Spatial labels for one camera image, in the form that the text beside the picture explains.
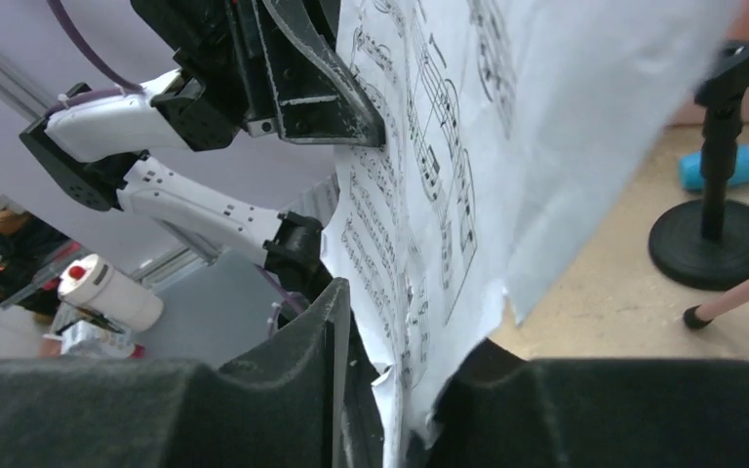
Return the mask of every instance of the blue marker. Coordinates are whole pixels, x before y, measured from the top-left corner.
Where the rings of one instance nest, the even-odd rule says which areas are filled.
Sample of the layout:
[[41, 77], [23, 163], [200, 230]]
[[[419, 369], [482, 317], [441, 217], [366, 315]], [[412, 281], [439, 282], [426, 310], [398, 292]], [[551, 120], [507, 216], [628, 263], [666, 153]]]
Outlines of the blue marker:
[[[705, 181], [699, 173], [701, 152], [685, 156], [679, 161], [679, 181], [685, 190], [701, 190]], [[736, 171], [730, 178], [728, 185], [739, 185], [749, 182], [749, 144], [739, 146], [736, 152]]]

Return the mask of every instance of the pink leg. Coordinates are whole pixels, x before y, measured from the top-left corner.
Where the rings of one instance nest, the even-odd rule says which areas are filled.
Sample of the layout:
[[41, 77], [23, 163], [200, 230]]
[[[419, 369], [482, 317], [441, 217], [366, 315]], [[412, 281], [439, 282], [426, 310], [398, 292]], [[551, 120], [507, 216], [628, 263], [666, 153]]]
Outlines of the pink leg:
[[749, 302], [749, 280], [713, 300], [688, 309], [685, 312], [685, 323], [691, 329], [702, 329], [713, 319], [746, 302]]

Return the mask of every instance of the black stand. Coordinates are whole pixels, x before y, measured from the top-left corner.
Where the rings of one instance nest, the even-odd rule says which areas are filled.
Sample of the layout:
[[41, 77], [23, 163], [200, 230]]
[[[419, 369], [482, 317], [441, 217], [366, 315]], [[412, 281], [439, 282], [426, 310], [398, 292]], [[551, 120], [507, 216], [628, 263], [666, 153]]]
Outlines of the black stand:
[[749, 279], [749, 206], [726, 200], [748, 87], [749, 45], [734, 44], [696, 94], [696, 103], [706, 107], [702, 199], [668, 210], [650, 230], [653, 264], [691, 288], [725, 291]]

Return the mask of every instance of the black pole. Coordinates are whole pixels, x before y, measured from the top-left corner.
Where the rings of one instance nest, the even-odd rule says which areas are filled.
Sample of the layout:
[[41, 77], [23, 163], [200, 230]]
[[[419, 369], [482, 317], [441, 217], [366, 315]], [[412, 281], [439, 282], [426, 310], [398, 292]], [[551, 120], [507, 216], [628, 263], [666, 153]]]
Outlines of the black pole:
[[725, 227], [728, 181], [736, 168], [736, 137], [742, 132], [741, 98], [721, 109], [705, 111], [700, 172], [702, 192], [702, 239], [719, 243]]

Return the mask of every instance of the black rubber tip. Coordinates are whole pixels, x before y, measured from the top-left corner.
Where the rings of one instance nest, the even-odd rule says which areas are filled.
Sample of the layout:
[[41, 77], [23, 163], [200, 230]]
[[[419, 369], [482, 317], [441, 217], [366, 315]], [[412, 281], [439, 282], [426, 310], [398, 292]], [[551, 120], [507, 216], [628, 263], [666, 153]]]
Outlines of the black rubber tip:
[[698, 305], [694, 305], [682, 314], [682, 321], [685, 322], [685, 326], [691, 330], [702, 330], [713, 322], [712, 320], [704, 321], [696, 317], [696, 309], [698, 308]]
[[749, 206], [728, 201], [722, 242], [701, 236], [702, 202], [673, 207], [650, 230], [650, 259], [671, 280], [698, 290], [727, 291], [749, 279]]

